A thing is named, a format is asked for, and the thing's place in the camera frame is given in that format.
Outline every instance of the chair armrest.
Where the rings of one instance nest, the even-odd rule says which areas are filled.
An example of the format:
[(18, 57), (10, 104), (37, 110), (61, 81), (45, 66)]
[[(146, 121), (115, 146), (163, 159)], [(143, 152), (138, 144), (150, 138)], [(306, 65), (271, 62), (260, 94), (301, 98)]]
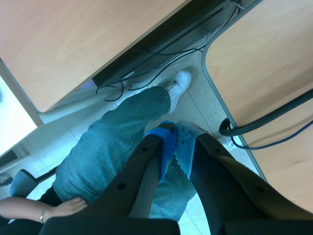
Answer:
[(38, 185), (38, 181), (27, 170), (20, 170), (14, 177), (11, 188), (11, 197), (26, 198)]

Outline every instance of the desk edge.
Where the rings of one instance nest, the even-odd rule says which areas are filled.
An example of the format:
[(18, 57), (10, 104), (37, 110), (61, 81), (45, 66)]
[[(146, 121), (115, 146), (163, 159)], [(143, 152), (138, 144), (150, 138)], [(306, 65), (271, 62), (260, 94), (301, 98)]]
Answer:
[[(222, 99), (222, 96), (220, 95), (219, 91), (217, 90), (213, 80), (210, 77), (210, 74), (206, 68), (206, 56), (207, 53), (209, 51), (210, 46), (212, 45), (212, 43), (221, 35), (223, 34), (226, 30), (228, 30), (233, 24), (235, 24), (239, 19), (241, 19), (246, 13), (248, 13), (250, 10), (252, 10), (254, 7), (256, 7), (259, 3), (261, 3), (263, 0), (255, 0), (253, 3), (251, 3), (245, 10), (242, 11), (242, 13), (238, 16), (236, 16), (235, 18), (233, 18), (230, 22), (228, 22), (221, 30), (219, 30), (206, 44), (204, 50), (203, 50), (203, 54), (202, 54), (202, 69), (203, 69), (203, 73), (208, 81), (208, 83), (210, 84), (214, 94), (216, 95), (219, 103), (221, 104), (222, 108), (224, 109), (228, 119), (230, 120), (231, 124), (233, 125), (233, 127), (237, 127), (237, 124), (233, 118), (233, 116), (231, 115), (229, 109), (227, 108), (225, 102)], [(247, 142), (245, 141), (244, 137), (242, 135), (239, 136), (240, 141), (247, 146)], [(264, 173), (262, 172), (258, 162), (256, 161), (254, 155), (252, 154), (252, 152), (250, 150), (246, 150), (247, 154), (249, 155), (250, 159), (252, 160), (252, 163), (254, 164), (256, 170), (258, 171), (260, 177), (262, 179), (264, 179), (267, 182), (267, 179), (264, 175)]]

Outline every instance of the leg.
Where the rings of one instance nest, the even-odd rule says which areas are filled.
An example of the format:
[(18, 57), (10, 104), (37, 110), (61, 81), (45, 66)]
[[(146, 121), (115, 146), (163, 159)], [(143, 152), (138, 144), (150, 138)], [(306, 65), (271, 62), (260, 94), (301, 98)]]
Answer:
[(165, 180), (156, 189), (150, 210), (150, 218), (179, 221), (188, 201), (196, 194), (191, 181), (174, 158), (167, 170)]
[[(190, 74), (181, 72), (168, 87), (153, 87), (134, 95), (92, 124), (58, 167), (53, 188), (60, 199), (79, 196), (88, 203), (93, 201), (142, 140), (148, 121), (173, 111), (189, 84)], [(195, 193), (174, 159), (156, 190), (150, 217), (178, 221)]]
[(142, 140), (148, 121), (168, 113), (170, 105), (166, 90), (152, 87), (93, 123), (57, 169), (53, 188), (60, 199), (94, 200)]

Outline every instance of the chair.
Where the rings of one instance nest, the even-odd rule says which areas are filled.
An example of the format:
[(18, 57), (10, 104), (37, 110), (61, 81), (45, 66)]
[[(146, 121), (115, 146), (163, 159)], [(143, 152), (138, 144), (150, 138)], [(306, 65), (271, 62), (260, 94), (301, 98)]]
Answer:
[(55, 174), (57, 167), (53, 168), (48, 173), (35, 178), (32, 174), (30, 174), (27, 170), (20, 170), (16, 176), (14, 177), (11, 187), (10, 187), (10, 196), (11, 197), (23, 197), (26, 198), (35, 187), (50, 178)]

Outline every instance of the sneaker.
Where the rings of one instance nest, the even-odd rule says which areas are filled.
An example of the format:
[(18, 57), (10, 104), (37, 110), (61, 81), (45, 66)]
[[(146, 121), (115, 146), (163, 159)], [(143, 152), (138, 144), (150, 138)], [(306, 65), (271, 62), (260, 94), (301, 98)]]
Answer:
[(171, 108), (169, 113), (172, 113), (177, 106), (178, 100), (185, 93), (191, 82), (191, 74), (187, 70), (181, 70), (176, 75), (174, 81), (170, 82), (165, 90), (170, 95)]

